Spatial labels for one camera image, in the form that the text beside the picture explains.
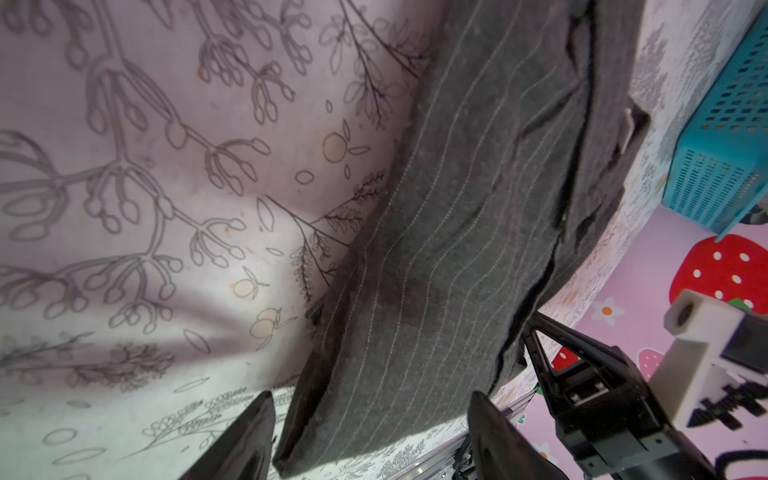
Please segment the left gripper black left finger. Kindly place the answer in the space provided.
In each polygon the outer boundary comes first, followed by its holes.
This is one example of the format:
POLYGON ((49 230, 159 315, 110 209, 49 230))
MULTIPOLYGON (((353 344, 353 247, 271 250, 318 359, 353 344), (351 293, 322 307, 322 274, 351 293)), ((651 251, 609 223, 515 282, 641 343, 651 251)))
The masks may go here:
POLYGON ((181 479, 266 479, 275 423, 272 393, 262 392, 181 479))

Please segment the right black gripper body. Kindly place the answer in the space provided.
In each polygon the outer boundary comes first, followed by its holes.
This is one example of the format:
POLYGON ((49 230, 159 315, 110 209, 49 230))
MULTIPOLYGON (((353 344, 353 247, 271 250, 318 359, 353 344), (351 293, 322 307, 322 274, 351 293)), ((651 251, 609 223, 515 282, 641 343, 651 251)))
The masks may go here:
POLYGON ((520 336, 556 436, 590 479, 713 479, 713 465, 672 426, 635 364, 541 313, 520 336))

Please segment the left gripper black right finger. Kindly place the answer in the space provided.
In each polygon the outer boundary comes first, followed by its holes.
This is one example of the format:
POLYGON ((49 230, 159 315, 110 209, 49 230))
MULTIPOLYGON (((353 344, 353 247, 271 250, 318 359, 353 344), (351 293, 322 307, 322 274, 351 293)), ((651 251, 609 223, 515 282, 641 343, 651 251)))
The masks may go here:
POLYGON ((471 395, 467 414, 476 476, 483 480, 567 480, 511 425, 480 391, 471 395))

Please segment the dark grey striped shirt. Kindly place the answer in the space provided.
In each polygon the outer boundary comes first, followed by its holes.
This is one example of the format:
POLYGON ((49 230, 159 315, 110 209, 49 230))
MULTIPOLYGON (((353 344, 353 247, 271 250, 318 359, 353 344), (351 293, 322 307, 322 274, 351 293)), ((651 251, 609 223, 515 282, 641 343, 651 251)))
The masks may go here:
POLYGON ((466 412, 596 246, 649 117, 641 1, 454 1, 374 210, 319 310, 284 478, 466 412))

